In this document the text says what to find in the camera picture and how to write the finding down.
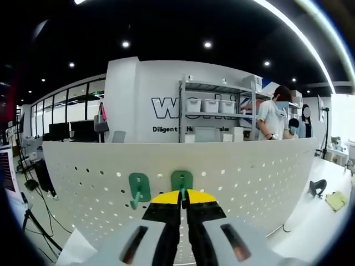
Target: led strip light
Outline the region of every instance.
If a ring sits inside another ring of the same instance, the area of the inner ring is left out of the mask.
[[[319,54],[317,53],[316,49],[313,47],[311,42],[304,35],[304,33],[301,32],[300,29],[288,17],[285,16],[285,14],[283,14],[280,10],[278,10],[276,7],[274,7],[268,1],[266,1],[266,0],[252,0],[252,1],[258,3],[259,5],[261,5],[263,7],[265,7],[272,14],[274,14],[280,20],[282,20],[294,33],[297,34],[297,36],[301,39],[301,41],[304,43],[304,45],[308,48],[308,50],[311,52],[311,54],[314,56],[314,58],[316,59],[317,63],[321,67],[321,69],[323,71],[323,74],[326,77],[326,79],[327,79],[327,81],[329,83],[329,86],[331,87],[332,93],[336,94],[335,88],[333,86],[332,79],[331,79],[331,77],[329,75],[329,72],[328,72],[326,66],[324,65],[321,57],[319,56]]]
[[[336,51],[343,62],[344,68],[348,73],[350,81],[353,86],[355,86],[355,71],[354,71],[354,61],[352,57],[349,56],[351,53],[340,36],[339,32],[329,21],[328,17],[320,8],[317,7],[312,1],[309,0],[295,0],[304,10],[313,17],[313,19],[318,23],[318,25],[323,29],[325,33],[329,36],[330,41],[336,48]]]

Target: green pegboard hook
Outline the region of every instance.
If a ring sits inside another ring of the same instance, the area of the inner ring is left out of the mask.
[[[138,202],[151,200],[149,179],[143,173],[131,173],[128,177],[133,200],[130,201],[132,209],[137,209]]]
[[[171,175],[171,190],[179,190],[182,194],[182,200],[186,200],[185,191],[192,189],[194,184],[194,177],[189,171],[174,171]]]

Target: window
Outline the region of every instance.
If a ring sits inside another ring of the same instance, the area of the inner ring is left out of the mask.
[[[52,106],[53,97],[44,100],[43,127],[44,133],[49,133],[49,125],[52,124]]]
[[[65,100],[67,98],[67,91],[61,91],[54,96],[54,109],[53,109],[53,123],[65,122]]]
[[[85,120],[85,98],[87,85],[69,89],[68,95],[68,122]]]
[[[32,128],[32,136],[37,135],[37,128],[36,128],[36,105],[33,105],[31,108],[31,128]]]
[[[91,82],[88,93],[88,120],[94,119],[99,113],[101,99],[104,98],[105,80]]]
[[[340,137],[342,143],[355,140],[354,106],[354,95],[332,94],[332,137]]]
[[[43,135],[43,102],[37,104],[37,113],[36,113],[36,126],[37,126],[37,135]]]

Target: black ceiling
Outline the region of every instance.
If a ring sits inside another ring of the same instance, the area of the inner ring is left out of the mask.
[[[269,2],[309,37],[334,81],[348,80],[328,39],[298,5]],[[88,0],[79,6],[70,0],[42,0],[13,5],[8,13],[12,19],[1,18],[6,38],[0,81],[18,81],[18,103],[24,99],[30,104],[61,86],[106,73],[109,60],[131,56],[224,65],[300,91],[302,85],[326,82],[298,37],[251,0]],[[122,40],[131,41],[129,49],[121,47]],[[203,48],[205,40],[212,41],[211,50]],[[270,68],[262,65],[266,59]],[[291,82],[294,76],[297,83]],[[328,91],[318,89],[317,94]]]

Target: woman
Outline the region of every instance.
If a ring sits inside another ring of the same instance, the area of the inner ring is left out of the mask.
[[[300,118],[300,126],[297,130],[299,138],[313,137],[311,109],[307,104],[303,105],[302,116]]]

